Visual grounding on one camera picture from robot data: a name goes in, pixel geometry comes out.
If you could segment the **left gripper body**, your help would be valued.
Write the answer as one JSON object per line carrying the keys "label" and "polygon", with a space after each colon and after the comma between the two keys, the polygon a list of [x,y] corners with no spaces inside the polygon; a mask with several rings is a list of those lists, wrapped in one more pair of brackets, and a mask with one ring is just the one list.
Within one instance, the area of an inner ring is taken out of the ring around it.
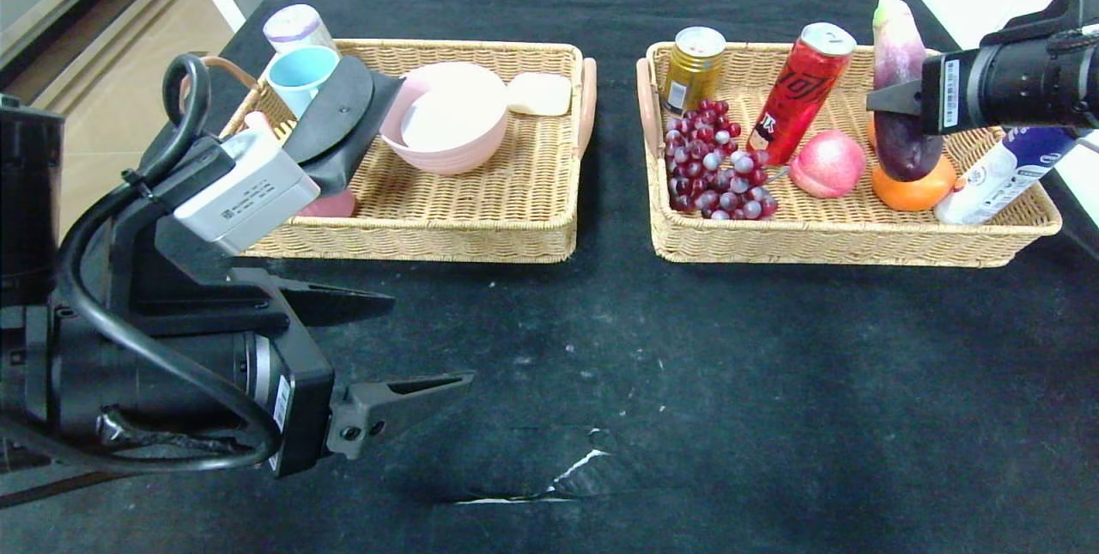
{"label": "left gripper body", "polygon": [[325,448],[334,369],[306,326],[270,328],[282,295],[259,268],[200,282],[184,272],[144,272],[127,319],[233,383],[280,432],[268,464],[278,477],[314,467]]}

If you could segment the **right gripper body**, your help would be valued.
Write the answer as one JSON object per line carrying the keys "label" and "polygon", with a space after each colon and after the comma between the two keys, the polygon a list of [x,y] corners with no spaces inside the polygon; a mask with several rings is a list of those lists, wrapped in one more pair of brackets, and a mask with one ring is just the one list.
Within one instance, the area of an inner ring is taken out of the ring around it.
{"label": "right gripper body", "polygon": [[1047,44],[1041,38],[979,46],[924,60],[921,123],[930,134],[1047,123],[1043,76]]}

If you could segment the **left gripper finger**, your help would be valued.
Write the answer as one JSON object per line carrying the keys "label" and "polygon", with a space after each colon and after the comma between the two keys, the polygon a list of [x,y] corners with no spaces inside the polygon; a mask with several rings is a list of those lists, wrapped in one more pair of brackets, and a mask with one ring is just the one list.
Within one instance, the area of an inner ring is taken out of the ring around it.
{"label": "left gripper finger", "polygon": [[275,277],[275,287],[282,295],[278,315],[270,328],[342,326],[343,324],[388,315],[395,308],[391,295],[353,290],[340,285],[307,282]]}
{"label": "left gripper finger", "polygon": [[326,452],[360,459],[365,452],[440,416],[470,392],[474,372],[404,380],[349,383],[330,402]]}

